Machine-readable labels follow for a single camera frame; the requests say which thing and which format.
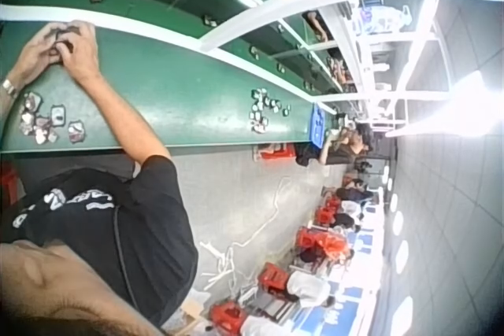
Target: red stool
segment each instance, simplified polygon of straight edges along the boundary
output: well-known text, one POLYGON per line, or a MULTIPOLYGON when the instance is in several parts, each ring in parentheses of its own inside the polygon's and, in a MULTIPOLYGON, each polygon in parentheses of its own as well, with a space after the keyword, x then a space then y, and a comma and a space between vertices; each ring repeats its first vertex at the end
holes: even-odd
POLYGON ((17 201, 17 174, 13 166, 7 162, 2 163, 0 174, 2 189, 5 189, 9 195, 9 202, 6 203, 9 206, 17 201))
POLYGON ((266 263, 262 273, 259 275, 259 286, 268 293, 272 291, 283 291, 287 287, 289 274, 274 264, 266 263))
POLYGON ((210 320, 223 336, 239 336, 247 317, 247 313, 233 301, 210 309, 210 320))
POLYGON ((313 234, 306 227, 300 228, 296 234, 296 247, 305 249, 313 246, 315 246, 313 234))
POLYGON ((292 143, 283 143, 282 149, 277 150, 274 153, 260 153, 261 159, 271 160, 271 159, 279 159, 283 157, 295 157, 296 152, 294 150, 294 145, 292 143))
POLYGON ((333 222, 336 211, 328 208, 318 208, 315 212, 315 223, 317 225, 329 225, 333 222))

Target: green table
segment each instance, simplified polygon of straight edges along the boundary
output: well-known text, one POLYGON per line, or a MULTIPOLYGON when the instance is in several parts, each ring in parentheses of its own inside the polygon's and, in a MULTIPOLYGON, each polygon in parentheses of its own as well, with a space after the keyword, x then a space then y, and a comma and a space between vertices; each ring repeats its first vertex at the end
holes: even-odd
MULTIPOLYGON (((40 23, 6 23, 0 39, 2 67, 13 65, 23 44, 41 27, 40 23)), ((248 72, 137 35, 98 29, 97 39, 103 74, 142 113, 167 146, 293 142, 309 138, 312 105, 248 72), (269 129, 263 135, 251 131, 249 120, 253 104, 250 92, 258 87, 266 88, 271 96, 292 107, 289 117, 269 113, 269 129)), ((41 115, 48 114, 52 105, 63 104, 67 123, 82 120, 87 138, 73 145, 66 128, 59 128, 60 138, 54 144, 38 146, 32 137, 18 130, 17 103, 6 125, 4 153, 118 147, 95 105, 62 67, 50 68, 29 90, 43 96, 41 115)))

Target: dark hair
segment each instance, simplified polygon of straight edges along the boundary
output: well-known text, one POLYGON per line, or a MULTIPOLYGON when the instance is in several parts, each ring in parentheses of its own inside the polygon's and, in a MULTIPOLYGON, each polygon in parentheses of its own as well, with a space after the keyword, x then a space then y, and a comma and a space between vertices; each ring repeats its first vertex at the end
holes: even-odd
POLYGON ((333 295, 330 295, 328 299, 325 301, 324 307, 332 307, 336 303, 336 298, 333 295))
POLYGON ((0 334, 16 336, 146 336, 129 325, 107 320, 11 316, 2 311, 0 334))

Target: white shirt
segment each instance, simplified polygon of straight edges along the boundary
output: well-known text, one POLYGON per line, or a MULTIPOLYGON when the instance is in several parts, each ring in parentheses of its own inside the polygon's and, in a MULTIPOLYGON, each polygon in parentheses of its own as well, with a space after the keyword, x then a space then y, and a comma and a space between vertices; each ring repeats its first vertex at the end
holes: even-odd
POLYGON ((242 336, 288 336, 292 333, 266 318, 248 316, 240 329, 242 336))
POLYGON ((287 281, 289 294, 299 297, 302 308, 322 305, 331 293, 331 285, 315 275, 309 275, 302 271, 295 271, 287 281))

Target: workbench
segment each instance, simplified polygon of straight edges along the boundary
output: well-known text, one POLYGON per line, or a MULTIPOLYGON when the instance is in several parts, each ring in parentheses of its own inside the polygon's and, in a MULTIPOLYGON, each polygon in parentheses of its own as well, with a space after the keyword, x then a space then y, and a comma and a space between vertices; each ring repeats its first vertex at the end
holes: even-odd
MULTIPOLYGON (((42 23, 8 22, 0 38, 2 67, 13 66, 22 46, 42 23)), ((103 75, 149 122, 167 146, 211 146, 308 140, 312 104, 248 72, 193 51, 128 33, 97 30, 103 75), (267 112, 265 134, 250 128, 254 88, 291 105, 291 115, 267 112)), ((84 122, 87 137, 72 144, 66 128, 60 138, 41 146, 18 130, 20 103, 13 107, 3 136, 4 153, 99 150, 117 148, 116 139, 88 96, 58 65, 49 68, 27 90, 43 97, 40 114, 64 105, 67 124, 84 122)))

